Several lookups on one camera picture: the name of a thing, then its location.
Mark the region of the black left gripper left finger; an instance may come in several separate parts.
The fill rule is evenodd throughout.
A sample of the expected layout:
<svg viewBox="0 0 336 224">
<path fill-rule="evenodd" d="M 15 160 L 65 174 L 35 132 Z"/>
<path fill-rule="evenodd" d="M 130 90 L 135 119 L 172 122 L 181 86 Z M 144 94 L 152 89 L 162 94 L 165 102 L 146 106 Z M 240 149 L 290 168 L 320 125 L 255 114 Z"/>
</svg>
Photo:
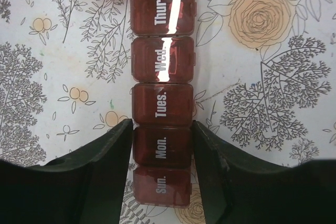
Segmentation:
<svg viewBox="0 0 336 224">
<path fill-rule="evenodd" d="M 132 133 L 125 119 L 46 165 L 1 161 L 1 223 L 118 223 Z"/>
</svg>

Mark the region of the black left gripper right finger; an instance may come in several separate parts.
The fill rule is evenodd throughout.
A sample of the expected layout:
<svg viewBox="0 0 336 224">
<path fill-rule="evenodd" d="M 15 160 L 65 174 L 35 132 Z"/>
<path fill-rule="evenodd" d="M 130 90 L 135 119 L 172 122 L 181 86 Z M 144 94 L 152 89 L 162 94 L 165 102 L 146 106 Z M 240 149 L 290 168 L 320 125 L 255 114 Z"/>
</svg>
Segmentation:
<svg viewBox="0 0 336 224">
<path fill-rule="evenodd" d="M 264 161 L 192 124 L 206 223 L 335 223 L 335 160 Z"/>
</svg>

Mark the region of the dark red weekly pill organizer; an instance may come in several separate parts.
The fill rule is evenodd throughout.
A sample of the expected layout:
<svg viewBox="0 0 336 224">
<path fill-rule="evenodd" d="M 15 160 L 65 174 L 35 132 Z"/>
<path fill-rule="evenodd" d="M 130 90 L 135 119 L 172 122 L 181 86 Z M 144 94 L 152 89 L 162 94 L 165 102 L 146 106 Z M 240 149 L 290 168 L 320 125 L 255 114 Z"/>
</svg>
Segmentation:
<svg viewBox="0 0 336 224">
<path fill-rule="evenodd" d="M 134 197 L 145 205 L 185 208 L 192 195 L 196 1 L 128 1 L 129 28 L 114 20 L 118 0 L 97 0 L 89 10 L 87 73 L 114 81 L 131 65 Z"/>
</svg>

